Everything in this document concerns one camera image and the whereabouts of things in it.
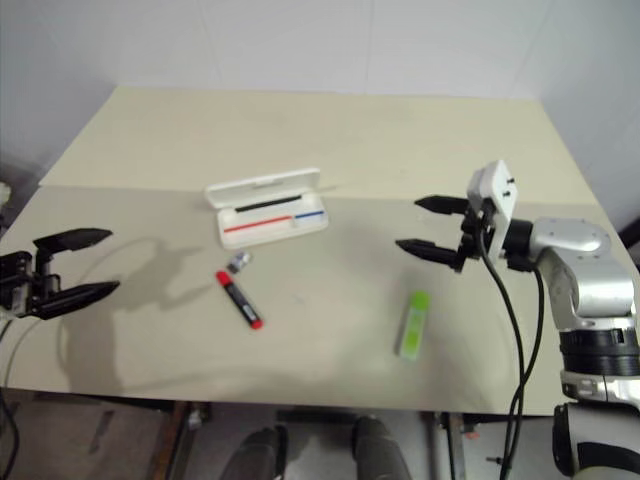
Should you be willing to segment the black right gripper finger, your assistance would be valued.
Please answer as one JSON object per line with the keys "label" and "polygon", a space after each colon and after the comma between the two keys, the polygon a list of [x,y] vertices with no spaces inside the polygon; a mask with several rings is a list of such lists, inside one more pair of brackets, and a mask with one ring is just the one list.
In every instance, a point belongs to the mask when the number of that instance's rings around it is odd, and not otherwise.
{"label": "black right gripper finger", "polygon": [[420,239],[396,240],[395,244],[404,252],[421,260],[443,264],[452,270],[460,271],[458,252],[437,246],[435,243]]}
{"label": "black right gripper finger", "polygon": [[442,215],[464,215],[469,207],[469,201],[466,198],[443,195],[429,195],[415,200],[414,204],[432,213]]}

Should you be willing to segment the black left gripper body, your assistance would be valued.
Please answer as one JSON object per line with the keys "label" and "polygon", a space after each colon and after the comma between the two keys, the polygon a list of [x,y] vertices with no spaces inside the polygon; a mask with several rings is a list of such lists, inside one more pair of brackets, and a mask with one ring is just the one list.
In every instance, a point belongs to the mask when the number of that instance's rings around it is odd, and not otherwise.
{"label": "black left gripper body", "polygon": [[1,257],[1,307],[17,318],[55,318],[54,305],[61,290],[58,274],[50,272],[53,256],[38,250],[35,255],[18,251]]}

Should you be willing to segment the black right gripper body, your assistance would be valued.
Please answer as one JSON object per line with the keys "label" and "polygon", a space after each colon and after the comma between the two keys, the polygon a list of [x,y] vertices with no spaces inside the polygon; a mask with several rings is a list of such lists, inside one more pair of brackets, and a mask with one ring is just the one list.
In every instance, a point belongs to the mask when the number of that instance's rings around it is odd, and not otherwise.
{"label": "black right gripper body", "polygon": [[480,210],[476,212],[468,200],[460,200],[454,212],[463,216],[462,237],[452,267],[456,273],[460,273],[467,259],[481,259],[479,240],[485,240],[486,228],[492,226],[495,207],[491,200],[485,199],[480,204]]}

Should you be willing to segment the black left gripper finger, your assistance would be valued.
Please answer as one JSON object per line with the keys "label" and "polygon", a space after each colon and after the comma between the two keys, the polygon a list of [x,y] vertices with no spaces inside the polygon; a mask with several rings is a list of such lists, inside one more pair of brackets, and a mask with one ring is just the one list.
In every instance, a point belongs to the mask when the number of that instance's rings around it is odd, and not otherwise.
{"label": "black left gripper finger", "polygon": [[92,247],[112,235],[101,228],[77,228],[41,237],[33,241],[36,247],[36,272],[47,273],[54,255],[65,251],[78,251]]}
{"label": "black left gripper finger", "polygon": [[119,286],[119,281],[105,281],[47,293],[32,301],[29,314],[41,320],[64,316],[106,298]]}

